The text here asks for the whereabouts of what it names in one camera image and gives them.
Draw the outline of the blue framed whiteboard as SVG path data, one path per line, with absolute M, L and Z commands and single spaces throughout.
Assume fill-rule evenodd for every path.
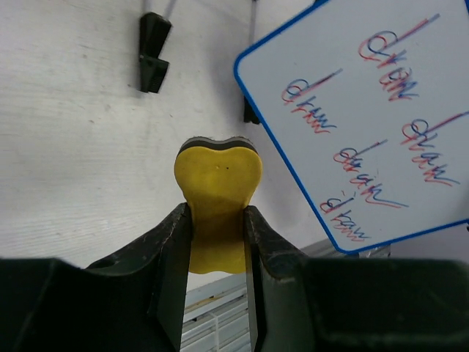
M 234 77 L 340 252 L 468 222 L 466 1 L 317 1 Z

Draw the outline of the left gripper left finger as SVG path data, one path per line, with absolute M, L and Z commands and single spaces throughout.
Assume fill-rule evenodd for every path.
M 191 211 L 79 268 L 57 258 L 1 261 L 3 351 L 178 351 Z

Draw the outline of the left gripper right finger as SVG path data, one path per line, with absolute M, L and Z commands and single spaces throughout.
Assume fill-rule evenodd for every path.
M 243 212 L 253 351 L 466 351 L 468 265 L 314 258 Z

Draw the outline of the yellow bone-shaped eraser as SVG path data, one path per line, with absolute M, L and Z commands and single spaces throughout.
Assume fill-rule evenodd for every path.
M 243 211 L 262 178 L 254 144 L 241 136 L 190 138 L 177 154 L 174 176 L 191 209 L 189 271 L 244 272 Z

